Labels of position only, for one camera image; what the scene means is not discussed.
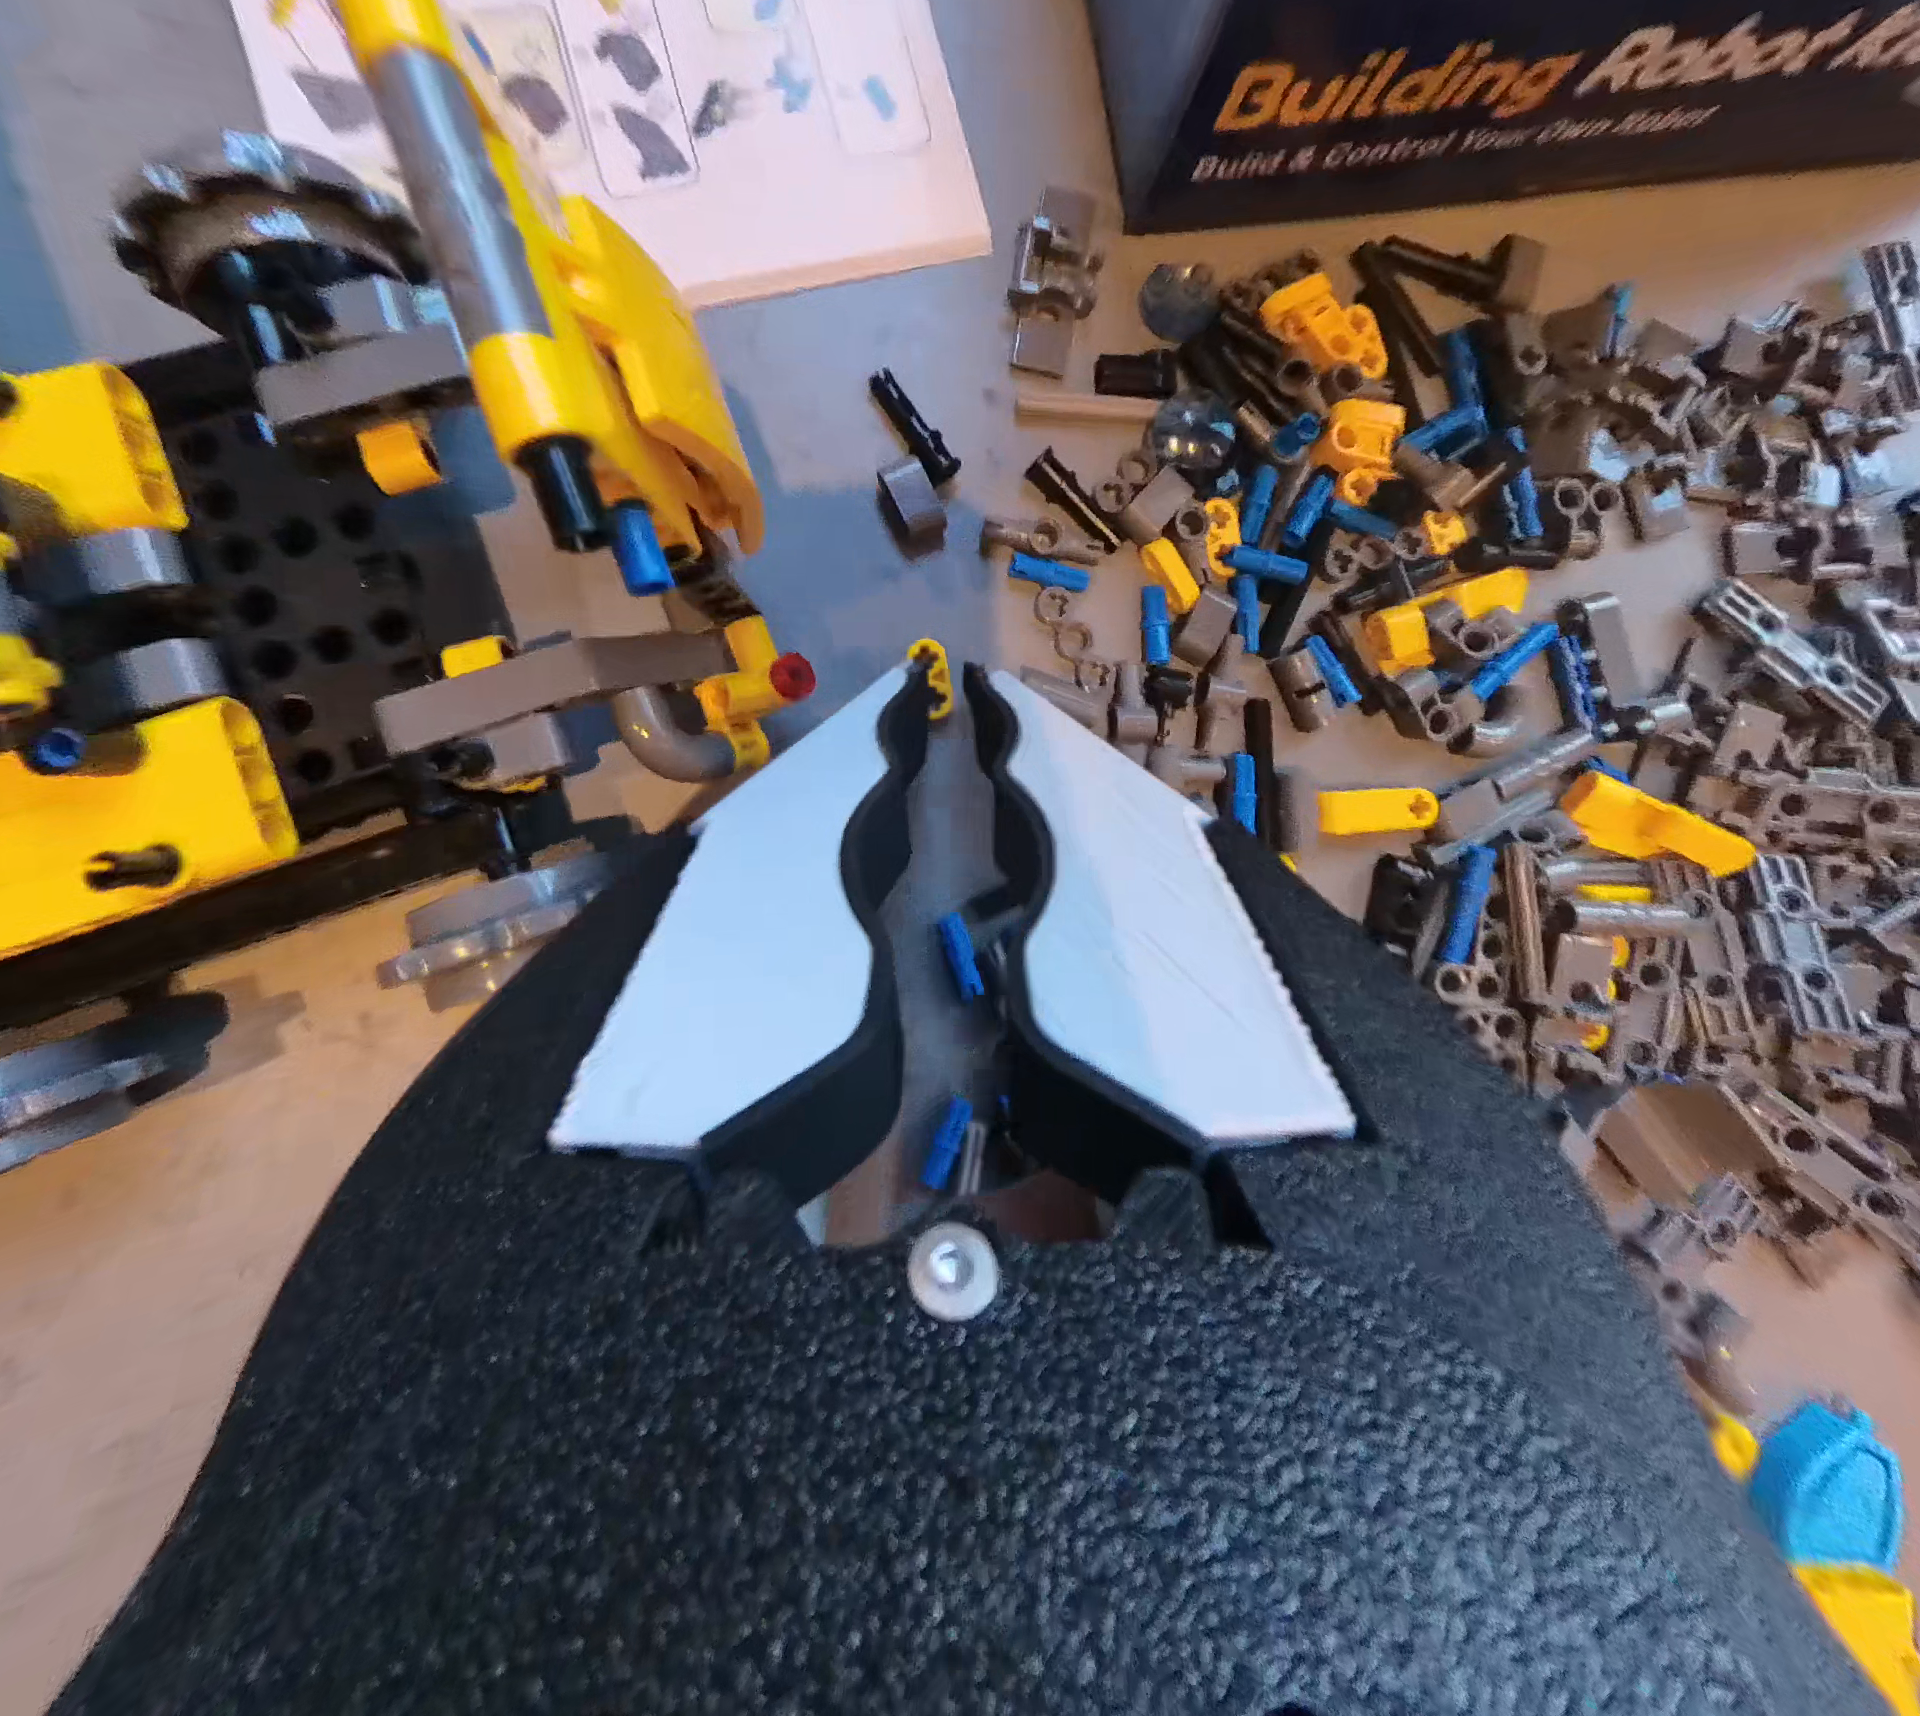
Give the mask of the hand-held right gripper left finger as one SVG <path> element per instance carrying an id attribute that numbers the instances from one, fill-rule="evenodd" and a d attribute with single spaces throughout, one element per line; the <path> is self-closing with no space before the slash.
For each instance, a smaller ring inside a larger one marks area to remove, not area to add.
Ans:
<path id="1" fill-rule="evenodd" d="M 902 1092 L 882 909 L 926 755 L 927 667 L 898 664 L 694 824 L 553 1152 L 827 1192 L 878 1151 Z"/>

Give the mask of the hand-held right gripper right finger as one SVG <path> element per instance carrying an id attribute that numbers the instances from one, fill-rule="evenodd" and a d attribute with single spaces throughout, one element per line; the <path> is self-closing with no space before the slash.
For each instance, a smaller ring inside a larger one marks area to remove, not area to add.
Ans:
<path id="1" fill-rule="evenodd" d="M 1132 1185 L 1352 1140 L 1356 1107 L 1250 904 L 1279 863 L 1018 676 L 967 664 L 964 690 L 1011 901 L 999 1012 L 1023 1151 Z"/>

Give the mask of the pile of toy brick pieces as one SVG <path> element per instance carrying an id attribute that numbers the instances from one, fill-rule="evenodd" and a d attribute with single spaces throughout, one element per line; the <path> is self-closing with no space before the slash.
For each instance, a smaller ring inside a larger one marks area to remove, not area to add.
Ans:
<path id="1" fill-rule="evenodd" d="M 986 516 L 1023 683 L 1360 923 L 1617 1173 L 1712 1411 L 1716 1272 L 1846 1241 L 1916 1281 L 1916 235 L 1704 335 L 1543 247 L 1158 266 L 1108 425 Z"/>

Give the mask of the dark grey sleeve piece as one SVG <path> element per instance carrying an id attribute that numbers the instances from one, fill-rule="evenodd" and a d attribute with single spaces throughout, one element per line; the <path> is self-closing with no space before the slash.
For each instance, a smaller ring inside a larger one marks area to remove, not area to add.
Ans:
<path id="1" fill-rule="evenodd" d="M 932 553 L 947 536 L 947 504 L 917 459 L 902 456 L 875 470 L 875 506 L 902 553 Z"/>

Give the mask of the black pin piece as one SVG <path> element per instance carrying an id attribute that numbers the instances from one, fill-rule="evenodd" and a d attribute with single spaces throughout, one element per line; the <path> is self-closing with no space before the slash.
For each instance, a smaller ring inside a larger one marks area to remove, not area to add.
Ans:
<path id="1" fill-rule="evenodd" d="M 868 395 L 927 484 L 944 490 L 961 470 L 944 433 L 924 417 L 892 369 L 878 369 L 868 377 Z"/>

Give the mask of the yellow black toy brick vehicle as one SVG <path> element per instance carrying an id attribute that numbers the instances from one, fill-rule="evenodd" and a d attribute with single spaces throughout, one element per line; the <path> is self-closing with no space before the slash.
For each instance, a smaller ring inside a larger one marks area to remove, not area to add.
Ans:
<path id="1" fill-rule="evenodd" d="M 556 194 L 442 0 L 322 0 L 398 194 L 219 128 L 110 245 L 207 340 L 3 374 L 3 1170 L 196 1078 L 182 975 L 467 877 L 378 969 L 496 991 L 625 859 L 572 721 L 746 775 L 812 690 L 734 579 L 764 503 L 689 312 Z"/>

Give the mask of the blue yellow brick assembly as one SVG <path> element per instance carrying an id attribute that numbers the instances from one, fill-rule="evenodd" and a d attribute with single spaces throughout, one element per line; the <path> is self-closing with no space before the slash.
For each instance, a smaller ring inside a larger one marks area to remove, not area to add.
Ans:
<path id="1" fill-rule="evenodd" d="M 1917 1711 L 1916 1596 L 1897 1455 L 1858 1409 L 1809 1400 L 1768 1432 L 1707 1407 L 1716 1462 L 1887 1712 Z"/>

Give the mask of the white instruction booklet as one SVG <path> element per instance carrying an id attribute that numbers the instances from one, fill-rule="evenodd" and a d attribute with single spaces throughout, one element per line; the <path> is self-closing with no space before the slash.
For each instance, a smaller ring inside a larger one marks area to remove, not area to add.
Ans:
<path id="1" fill-rule="evenodd" d="M 696 308 L 984 256 L 927 0 L 440 0 L 545 185 Z M 227 0 L 263 128 L 400 190 L 334 0 Z"/>

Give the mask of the grey bracket piece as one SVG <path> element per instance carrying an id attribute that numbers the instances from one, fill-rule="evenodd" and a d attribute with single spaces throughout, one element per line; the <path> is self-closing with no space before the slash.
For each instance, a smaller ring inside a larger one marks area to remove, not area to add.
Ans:
<path id="1" fill-rule="evenodd" d="M 1047 185 L 1020 220 L 1006 289 L 1011 370 L 1065 380 L 1078 327 L 1097 303 L 1103 254 L 1095 224 L 1093 196 L 1058 185 Z"/>

